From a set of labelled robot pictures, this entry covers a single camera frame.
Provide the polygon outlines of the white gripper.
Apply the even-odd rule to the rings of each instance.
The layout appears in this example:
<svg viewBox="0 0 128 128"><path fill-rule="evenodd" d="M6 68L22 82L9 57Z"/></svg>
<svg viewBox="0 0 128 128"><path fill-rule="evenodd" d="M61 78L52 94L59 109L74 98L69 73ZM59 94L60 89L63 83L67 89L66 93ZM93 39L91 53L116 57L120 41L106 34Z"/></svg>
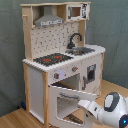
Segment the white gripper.
<svg viewBox="0 0 128 128"><path fill-rule="evenodd" d="M85 111L91 118L97 119L102 107L95 101L80 100L78 106Z"/></svg>

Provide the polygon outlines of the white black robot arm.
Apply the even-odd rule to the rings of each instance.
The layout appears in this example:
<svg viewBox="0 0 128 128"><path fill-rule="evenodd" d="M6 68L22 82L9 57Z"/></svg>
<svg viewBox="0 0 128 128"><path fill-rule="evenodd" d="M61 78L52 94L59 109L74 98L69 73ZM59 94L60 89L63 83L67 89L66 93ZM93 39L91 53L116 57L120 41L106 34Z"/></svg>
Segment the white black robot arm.
<svg viewBox="0 0 128 128"><path fill-rule="evenodd" d="M111 92L105 97L104 106L89 100L80 100L78 105L98 125L112 128L128 126L128 97L125 98L117 92Z"/></svg>

